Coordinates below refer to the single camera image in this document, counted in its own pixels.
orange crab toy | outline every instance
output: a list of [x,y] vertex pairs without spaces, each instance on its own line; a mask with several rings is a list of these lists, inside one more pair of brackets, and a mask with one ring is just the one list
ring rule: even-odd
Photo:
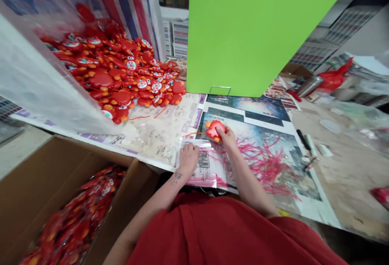
[[224,133],[226,133],[226,128],[224,127],[223,123],[221,123],[219,120],[212,120],[212,123],[207,121],[205,126],[208,128],[205,133],[210,138],[214,139],[214,141],[217,143],[222,141],[222,138],[216,131],[216,127],[219,127]]

plastic bag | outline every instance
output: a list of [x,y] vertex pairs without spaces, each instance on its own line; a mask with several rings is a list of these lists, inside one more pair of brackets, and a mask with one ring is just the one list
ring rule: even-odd
[[111,165],[96,173],[76,197],[49,217],[35,249],[20,265],[82,264],[111,208],[125,170],[125,167]]
[[361,79],[356,84],[355,89],[359,92],[369,93],[375,96],[389,95],[389,88],[387,83],[369,81],[366,79]]
[[24,130],[24,127],[16,127],[9,124],[5,124],[0,121],[0,143],[6,141],[7,139],[21,133]]
[[190,180],[186,183],[198,187],[217,187],[217,168],[221,165],[219,155],[212,147],[209,140],[204,139],[183,139],[180,138],[177,146],[176,168],[180,166],[180,149],[187,144],[192,143],[199,147],[199,161]]
[[62,38],[80,31],[83,22],[75,5],[111,17],[129,37],[148,40],[158,60],[165,58],[165,34],[158,0],[3,0],[0,4],[2,63],[0,94],[59,127],[84,133],[120,134],[95,100],[69,75],[38,39]]
[[370,149],[389,156],[389,115],[371,106],[334,101],[331,110],[352,120],[345,134]]

plastic storage crate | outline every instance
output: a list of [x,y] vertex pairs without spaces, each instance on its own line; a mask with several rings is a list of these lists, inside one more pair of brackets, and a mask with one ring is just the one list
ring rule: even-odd
[[16,111],[19,111],[20,109],[21,107],[19,107],[18,105],[0,96],[0,121],[7,124],[14,123],[17,120],[14,120],[9,116],[15,113]]
[[188,45],[188,21],[172,21],[173,43]]
[[339,45],[328,43],[321,39],[308,38],[290,60],[291,63],[301,64],[314,71],[318,64],[325,62]]
[[171,24],[170,24],[170,21],[164,20],[163,27],[165,30],[165,40],[166,40],[166,42],[171,43]]
[[346,9],[322,39],[343,45],[381,9],[380,6],[355,6]]
[[188,57],[188,47],[181,44],[173,43],[174,57]]
[[171,46],[171,43],[167,41],[166,41],[166,55],[173,56],[173,48]]

orange string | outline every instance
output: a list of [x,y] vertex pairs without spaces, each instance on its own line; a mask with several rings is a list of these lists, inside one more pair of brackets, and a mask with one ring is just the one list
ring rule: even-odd
[[193,132],[193,133],[189,133],[188,135],[184,135],[183,137],[188,138],[189,135],[192,135],[192,134],[201,134],[201,133],[202,133],[202,132],[199,132],[199,133],[198,133],[198,132]]
[[138,119],[138,118],[148,118],[148,117],[150,117],[150,116],[139,116],[139,117],[135,117],[133,119],[129,118],[128,120],[135,120],[135,119]]
[[157,118],[163,111],[165,111],[167,107],[165,107],[160,113],[158,113],[156,116],[154,116],[154,119]]

wall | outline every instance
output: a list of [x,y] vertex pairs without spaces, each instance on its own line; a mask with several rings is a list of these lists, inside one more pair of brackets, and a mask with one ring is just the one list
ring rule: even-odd
[[189,10],[160,7],[163,19],[181,19],[185,20],[189,18]]
[[[350,52],[360,56],[374,56],[389,49],[389,4],[378,12],[365,26],[355,33],[332,56]],[[327,70],[321,66],[315,74]]]

